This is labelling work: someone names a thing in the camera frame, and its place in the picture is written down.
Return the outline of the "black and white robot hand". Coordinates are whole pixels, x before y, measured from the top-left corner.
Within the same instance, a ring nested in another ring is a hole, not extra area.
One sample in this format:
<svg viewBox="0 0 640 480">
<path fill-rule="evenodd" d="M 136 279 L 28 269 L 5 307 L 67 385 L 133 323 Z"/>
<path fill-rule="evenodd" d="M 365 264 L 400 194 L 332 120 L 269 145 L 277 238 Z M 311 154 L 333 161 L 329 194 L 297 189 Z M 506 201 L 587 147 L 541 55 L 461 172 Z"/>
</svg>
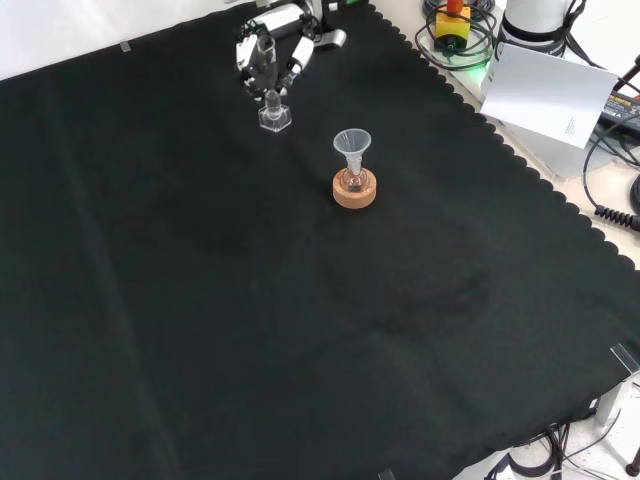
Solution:
<svg viewBox="0 0 640 480">
<path fill-rule="evenodd" d="M 285 96 L 301 77 L 313 54 L 344 45 L 347 34 L 327 23 L 327 15 L 352 1 L 258 1 L 263 13 L 246 21 L 236 43 L 235 69 L 247 92 L 261 100 L 274 90 Z M 283 70 L 276 42 L 296 36 L 298 43 Z"/>
</svg>

